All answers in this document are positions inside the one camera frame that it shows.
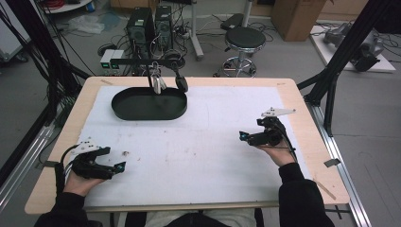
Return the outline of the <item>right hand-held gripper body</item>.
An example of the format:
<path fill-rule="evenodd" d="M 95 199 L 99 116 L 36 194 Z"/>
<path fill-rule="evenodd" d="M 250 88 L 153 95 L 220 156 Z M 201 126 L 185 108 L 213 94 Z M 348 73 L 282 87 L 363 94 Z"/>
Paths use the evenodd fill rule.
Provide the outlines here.
<path fill-rule="evenodd" d="M 256 120 L 258 126 L 263 126 L 264 131 L 248 134 L 247 143 L 250 146 L 270 145 L 277 146 L 282 140 L 289 141 L 286 128 L 280 121 L 280 115 L 295 114 L 295 109 L 270 108 L 263 112 Z"/>

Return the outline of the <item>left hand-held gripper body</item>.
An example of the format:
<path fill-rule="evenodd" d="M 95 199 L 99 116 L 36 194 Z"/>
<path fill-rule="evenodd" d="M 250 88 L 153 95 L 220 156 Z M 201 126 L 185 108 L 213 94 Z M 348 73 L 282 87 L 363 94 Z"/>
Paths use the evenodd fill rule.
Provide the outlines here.
<path fill-rule="evenodd" d="M 110 153 L 110 148 L 102 148 L 91 137 L 81 141 L 72 154 L 72 170 L 80 177 L 85 179 L 110 180 L 115 168 L 113 166 L 104 166 L 96 162 L 98 156 Z"/>

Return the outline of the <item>dark green oval tray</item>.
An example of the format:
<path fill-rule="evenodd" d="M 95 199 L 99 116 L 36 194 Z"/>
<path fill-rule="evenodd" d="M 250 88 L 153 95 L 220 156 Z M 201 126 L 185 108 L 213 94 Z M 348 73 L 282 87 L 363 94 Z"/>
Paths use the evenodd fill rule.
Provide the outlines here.
<path fill-rule="evenodd" d="M 130 60 L 121 59 L 122 65 L 145 65 L 152 67 L 157 61 L 160 66 L 169 69 L 170 64 L 176 61 L 179 69 L 183 66 L 179 60 Z M 114 114 L 123 120 L 173 120 L 181 117 L 187 109 L 187 96 L 178 87 L 167 87 L 160 95 L 153 89 L 153 79 L 148 70 L 149 87 L 131 87 L 117 93 L 112 99 Z"/>

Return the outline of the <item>black car key fob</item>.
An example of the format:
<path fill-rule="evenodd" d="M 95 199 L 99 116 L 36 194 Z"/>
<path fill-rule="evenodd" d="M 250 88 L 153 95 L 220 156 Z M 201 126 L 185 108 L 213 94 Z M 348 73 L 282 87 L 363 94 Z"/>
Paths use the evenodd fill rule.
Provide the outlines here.
<path fill-rule="evenodd" d="M 170 64 L 170 68 L 175 73 L 175 82 L 176 82 L 178 89 L 180 91 L 186 93 L 188 91 L 188 84 L 187 84 L 185 77 L 180 75 L 179 64 L 176 61 L 173 61 Z"/>

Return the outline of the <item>silver key fob with clasp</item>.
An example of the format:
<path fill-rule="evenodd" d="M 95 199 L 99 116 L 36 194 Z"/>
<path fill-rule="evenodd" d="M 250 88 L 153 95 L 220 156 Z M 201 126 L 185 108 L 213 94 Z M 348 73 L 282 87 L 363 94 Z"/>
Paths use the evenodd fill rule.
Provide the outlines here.
<path fill-rule="evenodd" d="M 166 83 L 161 76 L 161 67 L 157 61 L 152 63 L 152 69 L 151 77 L 153 79 L 153 89 L 157 95 L 160 95 L 166 88 Z"/>

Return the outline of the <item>person's left hand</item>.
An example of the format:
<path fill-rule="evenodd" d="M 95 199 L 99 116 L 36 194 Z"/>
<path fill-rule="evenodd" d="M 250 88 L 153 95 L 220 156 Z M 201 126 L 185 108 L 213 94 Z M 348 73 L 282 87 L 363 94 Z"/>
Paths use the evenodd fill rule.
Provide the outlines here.
<path fill-rule="evenodd" d="M 74 171 L 71 171 L 63 191 L 85 197 L 92 188 L 100 183 L 103 183 L 102 179 L 85 179 L 78 176 Z"/>

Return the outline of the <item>person's right hand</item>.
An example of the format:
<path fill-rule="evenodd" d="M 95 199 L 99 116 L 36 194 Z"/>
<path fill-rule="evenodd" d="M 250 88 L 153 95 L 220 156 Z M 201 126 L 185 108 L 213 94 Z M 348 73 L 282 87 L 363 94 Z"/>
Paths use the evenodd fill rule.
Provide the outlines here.
<path fill-rule="evenodd" d="M 285 166 L 296 162 L 285 141 L 281 141 L 278 145 L 273 147 L 270 145 L 262 145 L 258 146 L 258 148 L 265 151 L 278 166 Z"/>

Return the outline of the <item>white table mat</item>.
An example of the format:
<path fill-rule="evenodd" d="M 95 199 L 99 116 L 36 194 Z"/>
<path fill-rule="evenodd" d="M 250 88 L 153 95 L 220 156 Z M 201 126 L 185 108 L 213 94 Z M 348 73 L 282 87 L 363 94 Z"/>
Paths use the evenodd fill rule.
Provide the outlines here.
<path fill-rule="evenodd" d="M 277 88 L 192 87 L 186 112 L 161 121 L 116 117 L 112 99 L 120 90 L 100 88 L 79 138 L 110 148 L 98 163 L 126 169 L 92 189 L 87 208 L 277 201 L 276 165 L 239 138 L 260 132 L 257 118 L 282 107 Z"/>

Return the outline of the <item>thin wooden strip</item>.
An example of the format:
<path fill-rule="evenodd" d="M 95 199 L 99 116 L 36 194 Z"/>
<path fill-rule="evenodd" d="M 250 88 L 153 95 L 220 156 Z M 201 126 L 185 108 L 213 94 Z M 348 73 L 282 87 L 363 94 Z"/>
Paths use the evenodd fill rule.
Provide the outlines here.
<path fill-rule="evenodd" d="M 317 179 L 313 179 L 313 181 L 316 183 L 316 185 L 332 200 L 336 200 L 337 197 L 328 189 L 326 188 L 321 182 L 319 182 Z"/>

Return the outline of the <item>person's lap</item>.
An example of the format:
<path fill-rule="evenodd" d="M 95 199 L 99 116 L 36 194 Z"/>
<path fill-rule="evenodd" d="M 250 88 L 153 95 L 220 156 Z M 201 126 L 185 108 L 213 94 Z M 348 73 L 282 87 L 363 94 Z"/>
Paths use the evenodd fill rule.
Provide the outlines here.
<path fill-rule="evenodd" d="M 260 208 L 131 212 L 124 227 L 265 227 Z"/>

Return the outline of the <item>black round stool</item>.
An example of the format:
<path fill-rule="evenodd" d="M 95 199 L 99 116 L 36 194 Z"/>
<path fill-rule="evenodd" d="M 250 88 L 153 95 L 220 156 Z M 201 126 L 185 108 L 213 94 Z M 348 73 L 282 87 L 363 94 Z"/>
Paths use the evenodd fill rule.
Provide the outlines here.
<path fill-rule="evenodd" d="M 221 76 L 238 78 L 241 76 L 254 78 L 257 67 L 247 55 L 252 56 L 261 50 L 266 44 L 265 35 L 251 27 L 235 27 L 228 30 L 225 34 L 225 43 L 228 50 L 235 50 L 238 55 L 227 59 L 213 75 L 214 78 Z"/>

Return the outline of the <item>white power supply box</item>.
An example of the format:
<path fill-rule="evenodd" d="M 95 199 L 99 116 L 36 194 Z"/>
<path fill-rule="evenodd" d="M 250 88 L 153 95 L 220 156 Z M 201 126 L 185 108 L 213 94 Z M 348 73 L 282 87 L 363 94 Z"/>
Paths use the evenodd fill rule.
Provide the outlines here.
<path fill-rule="evenodd" d="M 124 50 L 115 50 L 113 52 L 113 55 L 111 57 L 111 67 L 112 69 L 118 69 L 119 68 L 119 61 L 123 59 L 125 56 L 125 51 Z"/>
<path fill-rule="evenodd" d="M 114 50 L 106 49 L 100 60 L 100 65 L 103 69 L 111 68 L 111 58 L 113 57 Z"/>

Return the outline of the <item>white metal stand leg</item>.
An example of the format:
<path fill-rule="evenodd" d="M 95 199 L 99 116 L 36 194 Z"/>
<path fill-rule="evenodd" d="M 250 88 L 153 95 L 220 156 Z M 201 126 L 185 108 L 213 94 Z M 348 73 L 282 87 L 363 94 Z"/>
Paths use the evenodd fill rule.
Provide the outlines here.
<path fill-rule="evenodd" d="M 201 61 L 204 57 L 204 53 L 197 36 L 197 0 L 190 0 L 190 2 L 191 2 L 190 40 L 195 51 L 196 60 Z"/>

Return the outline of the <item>black flat floor device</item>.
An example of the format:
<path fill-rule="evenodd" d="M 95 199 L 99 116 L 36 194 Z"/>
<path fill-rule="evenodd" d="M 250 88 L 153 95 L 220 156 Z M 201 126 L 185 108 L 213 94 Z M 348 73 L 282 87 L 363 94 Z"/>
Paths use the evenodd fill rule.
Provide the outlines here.
<path fill-rule="evenodd" d="M 220 28 L 224 30 L 230 30 L 239 26 L 242 26 L 244 15 L 242 13 L 236 13 L 230 18 L 226 19 L 220 24 Z"/>

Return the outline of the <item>brown cardboard box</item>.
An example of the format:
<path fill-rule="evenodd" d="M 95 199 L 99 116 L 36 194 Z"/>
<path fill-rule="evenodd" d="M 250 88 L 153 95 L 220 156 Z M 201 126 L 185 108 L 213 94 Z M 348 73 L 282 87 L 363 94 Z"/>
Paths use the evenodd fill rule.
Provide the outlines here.
<path fill-rule="evenodd" d="M 271 21 L 285 42 L 304 42 L 326 0 L 275 0 Z"/>

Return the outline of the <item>small grey robot part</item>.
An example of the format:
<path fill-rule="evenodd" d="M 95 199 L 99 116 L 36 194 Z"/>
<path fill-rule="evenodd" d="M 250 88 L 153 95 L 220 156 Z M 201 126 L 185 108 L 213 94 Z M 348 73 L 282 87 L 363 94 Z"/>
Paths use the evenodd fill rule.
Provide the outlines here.
<path fill-rule="evenodd" d="M 333 44 L 335 47 L 339 47 L 350 28 L 350 24 L 344 23 L 340 27 L 327 31 L 324 35 L 323 42 L 325 44 Z"/>

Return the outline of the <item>large grey robot part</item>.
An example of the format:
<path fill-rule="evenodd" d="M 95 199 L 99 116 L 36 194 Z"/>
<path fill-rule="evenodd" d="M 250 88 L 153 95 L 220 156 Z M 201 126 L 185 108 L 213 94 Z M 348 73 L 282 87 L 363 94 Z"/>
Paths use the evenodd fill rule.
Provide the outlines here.
<path fill-rule="evenodd" d="M 377 56 L 380 55 L 383 50 L 383 41 L 376 37 L 371 31 L 359 46 L 350 62 L 357 71 L 366 72 L 379 62 Z"/>

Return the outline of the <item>narrow black computer tower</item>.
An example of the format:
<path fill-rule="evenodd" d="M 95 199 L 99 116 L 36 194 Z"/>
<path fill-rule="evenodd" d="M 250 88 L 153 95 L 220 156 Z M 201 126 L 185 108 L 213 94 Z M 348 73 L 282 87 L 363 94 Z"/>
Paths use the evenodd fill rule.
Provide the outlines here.
<path fill-rule="evenodd" d="M 163 51 L 167 51 L 173 46 L 171 13 L 171 6 L 158 6 L 155 11 L 154 23 L 157 44 L 159 49 Z"/>

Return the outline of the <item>large black computer tower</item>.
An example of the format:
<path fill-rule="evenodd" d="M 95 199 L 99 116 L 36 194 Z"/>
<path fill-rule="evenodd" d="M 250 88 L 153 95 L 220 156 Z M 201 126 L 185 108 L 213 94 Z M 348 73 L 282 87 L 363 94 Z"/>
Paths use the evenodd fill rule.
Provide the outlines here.
<path fill-rule="evenodd" d="M 150 43 L 155 38 L 151 8 L 135 8 L 126 25 L 126 31 L 133 51 L 143 59 L 150 59 Z"/>

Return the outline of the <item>white floor board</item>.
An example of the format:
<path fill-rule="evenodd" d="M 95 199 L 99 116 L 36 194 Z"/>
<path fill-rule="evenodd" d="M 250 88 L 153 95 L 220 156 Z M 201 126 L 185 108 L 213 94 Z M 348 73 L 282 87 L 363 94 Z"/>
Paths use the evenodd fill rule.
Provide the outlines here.
<path fill-rule="evenodd" d="M 325 34 L 325 29 L 321 26 L 314 26 L 310 33 L 310 39 L 314 46 L 318 50 L 323 63 L 327 65 L 332 59 L 334 53 L 337 48 L 333 44 L 326 44 L 323 41 Z M 389 61 L 387 61 L 381 54 L 377 56 L 379 62 L 373 65 L 369 72 L 377 72 L 377 73 L 392 73 L 395 72 L 396 69 L 391 65 Z"/>

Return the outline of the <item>clear plastic bag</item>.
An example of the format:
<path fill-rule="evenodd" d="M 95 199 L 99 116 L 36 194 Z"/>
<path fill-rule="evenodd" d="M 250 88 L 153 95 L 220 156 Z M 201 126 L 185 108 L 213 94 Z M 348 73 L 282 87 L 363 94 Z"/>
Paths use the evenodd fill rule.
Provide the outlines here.
<path fill-rule="evenodd" d="M 70 29 L 90 34 L 100 34 L 105 28 L 105 25 L 99 22 L 97 16 L 91 15 L 81 15 L 70 19 L 68 25 Z"/>

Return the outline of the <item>white cabinet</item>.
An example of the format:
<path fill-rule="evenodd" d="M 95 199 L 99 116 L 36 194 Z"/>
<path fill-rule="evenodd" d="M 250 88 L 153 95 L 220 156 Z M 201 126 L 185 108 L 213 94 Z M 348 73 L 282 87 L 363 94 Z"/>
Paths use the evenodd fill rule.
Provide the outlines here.
<path fill-rule="evenodd" d="M 22 37 L 29 42 L 30 38 L 26 33 L 25 29 L 18 21 L 18 19 L 14 15 L 10 15 L 9 18 L 11 24 L 22 35 Z M 1 62 L 10 61 L 18 52 L 22 50 L 22 48 L 23 46 L 17 40 L 16 36 L 0 19 L 0 61 Z"/>

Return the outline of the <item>white round table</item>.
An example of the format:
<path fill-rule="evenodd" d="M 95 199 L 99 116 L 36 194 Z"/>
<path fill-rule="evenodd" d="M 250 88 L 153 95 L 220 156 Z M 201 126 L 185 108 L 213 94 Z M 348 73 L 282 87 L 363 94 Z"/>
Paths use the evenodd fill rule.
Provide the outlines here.
<path fill-rule="evenodd" d="M 41 0 L 40 7 L 46 13 L 54 14 L 86 7 L 93 0 Z"/>

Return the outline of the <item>aluminium rail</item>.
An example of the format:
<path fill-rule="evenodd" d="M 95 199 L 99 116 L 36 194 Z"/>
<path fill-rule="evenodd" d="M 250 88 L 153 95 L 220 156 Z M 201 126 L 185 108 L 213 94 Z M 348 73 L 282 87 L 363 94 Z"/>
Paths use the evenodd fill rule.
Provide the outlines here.
<path fill-rule="evenodd" d="M 338 159 L 340 162 L 336 164 L 337 171 L 340 174 L 342 182 L 347 190 L 347 193 L 350 197 L 350 201 L 348 202 L 349 210 L 353 216 L 353 219 L 356 223 L 357 227 L 373 227 L 368 215 L 363 207 L 361 199 L 357 193 L 357 190 L 353 184 L 349 171 L 347 169 L 346 164 L 343 161 L 341 156 L 339 147 L 335 141 L 335 139 L 329 135 L 327 130 L 323 126 L 324 115 L 323 111 L 320 107 L 312 106 L 311 104 L 307 104 L 306 107 L 308 108 L 315 125 L 323 139 L 323 142 L 328 149 L 330 157 L 332 159 Z"/>
<path fill-rule="evenodd" d="M 0 213 L 7 207 L 26 174 L 39 160 L 42 151 L 50 145 L 55 129 L 54 123 L 41 127 L 33 125 L 0 169 Z"/>

